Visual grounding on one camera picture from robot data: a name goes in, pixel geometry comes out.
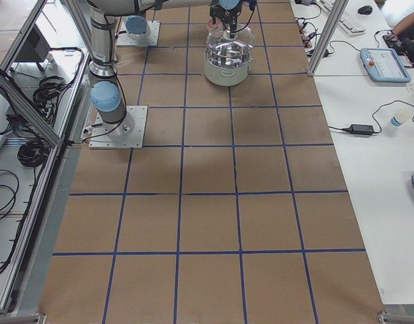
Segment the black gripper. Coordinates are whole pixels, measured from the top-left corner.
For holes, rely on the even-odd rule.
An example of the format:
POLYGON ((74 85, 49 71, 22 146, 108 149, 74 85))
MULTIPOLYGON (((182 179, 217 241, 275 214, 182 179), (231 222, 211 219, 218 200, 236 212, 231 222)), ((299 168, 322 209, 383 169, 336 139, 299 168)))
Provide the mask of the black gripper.
POLYGON ((210 14, 210 24, 222 24, 221 18, 222 18, 222 7, 220 5, 212 5, 209 9, 210 14))
POLYGON ((230 10, 220 8, 220 21, 229 26, 236 25, 240 13, 241 8, 234 8, 230 10))

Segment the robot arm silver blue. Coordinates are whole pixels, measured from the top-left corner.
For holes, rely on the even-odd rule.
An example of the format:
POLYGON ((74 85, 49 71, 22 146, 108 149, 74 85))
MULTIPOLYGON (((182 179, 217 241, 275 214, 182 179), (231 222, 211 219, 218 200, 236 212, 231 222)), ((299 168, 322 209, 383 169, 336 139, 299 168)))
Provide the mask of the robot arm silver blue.
POLYGON ((210 17, 219 19, 232 33, 237 31, 237 18, 242 1, 89 1, 92 33, 92 62, 89 77, 92 83, 90 100, 102 118, 105 134, 128 134, 134 123, 127 116, 125 96, 120 89, 115 65, 116 18, 140 16, 153 9, 209 6, 210 17))
POLYGON ((219 13, 224 9, 220 1, 140 1, 140 9, 136 13, 132 13, 125 19, 124 24, 127 33, 131 36, 147 36, 150 33, 150 27, 145 18, 148 10, 159 11, 162 9, 176 9, 183 7, 200 7, 209 6, 210 19, 207 23, 208 31, 211 32, 216 27, 221 27, 223 23, 220 21, 219 13))

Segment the person forearm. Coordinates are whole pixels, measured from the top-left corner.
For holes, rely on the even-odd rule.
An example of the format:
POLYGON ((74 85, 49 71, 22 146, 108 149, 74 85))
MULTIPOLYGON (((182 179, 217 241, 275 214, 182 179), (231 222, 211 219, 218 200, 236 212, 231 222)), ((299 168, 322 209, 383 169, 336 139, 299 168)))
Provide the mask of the person forearm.
POLYGON ((391 30, 391 32, 395 35, 399 35, 403 33, 406 29, 414 25, 414 12, 410 13, 402 20, 400 20, 395 27, 391 30))

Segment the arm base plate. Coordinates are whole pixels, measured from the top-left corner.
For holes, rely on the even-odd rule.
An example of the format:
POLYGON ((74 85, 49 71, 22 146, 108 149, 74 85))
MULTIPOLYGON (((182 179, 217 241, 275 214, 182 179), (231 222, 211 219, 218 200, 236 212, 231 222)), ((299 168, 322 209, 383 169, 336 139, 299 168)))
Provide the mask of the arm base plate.
POLYGON ((147 106, 127 106, 125 119, 121 124, 103 123, 99 113, 95 122, 102 124, 94 128, 88 146, 91 149, 141 149, 144 143, 147 106))
POLYGON ((127 28, 123 22, 117 37, 118 47, 156 47, 160 31, 160 21, 147 21, 145 33, 127 33, 127 28))

